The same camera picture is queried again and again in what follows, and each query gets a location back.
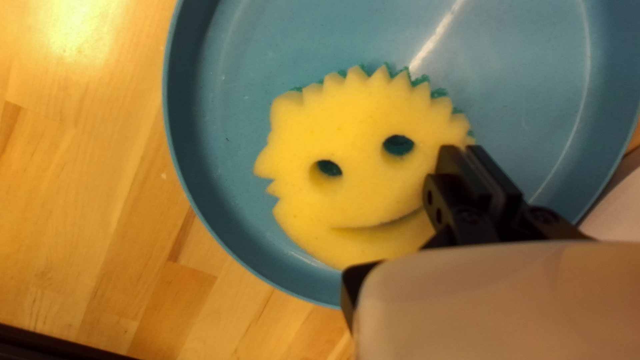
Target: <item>blue plate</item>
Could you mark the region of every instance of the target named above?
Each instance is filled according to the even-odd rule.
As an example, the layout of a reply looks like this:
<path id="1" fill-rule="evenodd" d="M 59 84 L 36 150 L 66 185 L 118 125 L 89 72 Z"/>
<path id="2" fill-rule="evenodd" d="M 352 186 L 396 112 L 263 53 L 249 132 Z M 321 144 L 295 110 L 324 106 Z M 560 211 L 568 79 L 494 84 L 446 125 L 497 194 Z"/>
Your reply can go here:
<path id="1" fill-rule="evenodd" d="M 535 203 L 577 221 L 621 158 L 640 99 L 638 0 L 182 0 L 164 114 L 184 189 L 247 269 L 337 307 L 339 275 L 274 221 L 253 162 L 271 101 L 384 61 L 428 74 Z"/>

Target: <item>yellow sponge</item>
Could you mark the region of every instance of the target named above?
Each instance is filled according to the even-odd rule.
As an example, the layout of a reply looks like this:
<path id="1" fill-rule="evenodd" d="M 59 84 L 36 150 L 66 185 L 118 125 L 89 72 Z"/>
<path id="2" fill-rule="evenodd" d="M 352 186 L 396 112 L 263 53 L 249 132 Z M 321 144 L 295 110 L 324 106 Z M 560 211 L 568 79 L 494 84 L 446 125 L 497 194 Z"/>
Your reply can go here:
<path id="1" fill-rule="evenodd" d="M 301 248 L 334 268 L 416 251 L 433 234 L 422 182 L 441 145 L 473 142 L 448 97 L 386 67 L 289 91 L 271 105 L 256 175 L 274 179 L 276 221 Z"/>

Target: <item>wooden plank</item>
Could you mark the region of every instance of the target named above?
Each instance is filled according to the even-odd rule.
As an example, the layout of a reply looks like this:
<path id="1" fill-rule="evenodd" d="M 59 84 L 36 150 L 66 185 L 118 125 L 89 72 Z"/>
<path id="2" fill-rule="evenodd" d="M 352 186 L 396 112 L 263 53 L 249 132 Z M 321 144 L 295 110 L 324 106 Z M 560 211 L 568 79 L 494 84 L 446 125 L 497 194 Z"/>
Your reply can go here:
<path id="1" fill-rule="evenodd" d="M 189 210 L 172 168 L 162 124 L 156 124 L 109 244 L 79 340 L 108 346 L 92 341 L 85 331 L 102 314 L 140 320 Z"/>
<path id="2" fill-rule="evenodd" d="M 215 282 L 215 276 L 167 261 L 127 354 L 177 358 Z"/>
<path id="3" fill-rule="evenodd" d="M 273 290 L 240 264 L 228 262 L 178 359 L 227 360 L 250 324 L 259 318 Z"/>
<path id="4" fill-rule="evenodd" d="M 0 157 L 9 142 L 21 109 L 20 106 L 8 101 L 4 101 L 4 106 L 0 108 Z"/>
<path id="5" fill-rule="evenodd" d="M 232 358 L 279 359 L 313 307 L 304 300 L 274 290 L 264 310 L 249 325 Z"/>
<path id="6" fill-rule="evenodd" d="M 226 264 L 234 261 L 197 218 L 176 257 L 178 263 L 214 276 L 219 276 Z"/>
<path id="7" fill-rule="evenodd" d="M 280 359 L 327 359 L 336 347 L 344 346 L 342 339 L 348 331 L 342 312 L 316 306 Z"/>

